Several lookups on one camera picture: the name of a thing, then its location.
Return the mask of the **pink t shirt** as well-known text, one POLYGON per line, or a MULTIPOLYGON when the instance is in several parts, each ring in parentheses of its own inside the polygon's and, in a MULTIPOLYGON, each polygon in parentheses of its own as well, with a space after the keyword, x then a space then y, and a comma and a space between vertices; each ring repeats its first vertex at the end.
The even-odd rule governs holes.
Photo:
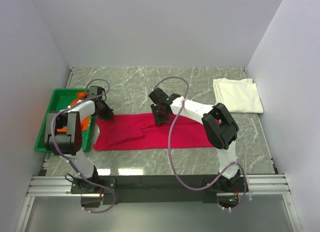
MULTIPOLYGON (((165 149, 175 116, 156 125, 151 113, 115 115, 111 120, 97 119, 99 136, 93 145, 97 151, 165 149)), ((171 136, 172 149, 208 148, 205 129, 199 122, 179 116, 171 136)))

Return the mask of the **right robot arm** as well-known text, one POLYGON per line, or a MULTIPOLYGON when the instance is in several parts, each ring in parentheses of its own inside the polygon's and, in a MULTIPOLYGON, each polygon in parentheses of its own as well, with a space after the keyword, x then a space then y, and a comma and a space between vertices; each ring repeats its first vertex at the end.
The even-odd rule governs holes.
POLYGON ((151 92, 149 98, 153 102, 150 107, 157 125, 168 122, 171 114, 175 116, 168 133, 167 155, 171 170, 178 182, 188 190, 203 191, 219 181, 222 190, 232 191, 237 186, 243 168, 237 162, 236 156, 236 139, 239 127, 226 106, 222 103, 201 104, 187 100, 175 93, 168 96, 159 88, 151 92), (172 133, 179 116, 184 116, 203 125, 208 141, 218 153, 219 174, 212 182, 201 188, 193 188, 185 184, 174 167, 171 153, 172 133))

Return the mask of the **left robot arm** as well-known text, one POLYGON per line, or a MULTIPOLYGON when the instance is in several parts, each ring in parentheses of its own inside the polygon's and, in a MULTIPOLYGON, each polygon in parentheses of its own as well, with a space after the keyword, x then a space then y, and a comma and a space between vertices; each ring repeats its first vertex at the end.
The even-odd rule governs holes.
POLYGON ((81 122, 92 115, 102 120, 112 119, 114 116, 113 110, 101 97, 79 100, 75 105, 59 112, 50 111, 46 117, 44 134, 46 150, 60 156, 69 164, 75 177, 83 180, 82 187, 88 193, 94 193, 100 187, 97 169, 82 150, 81 122))

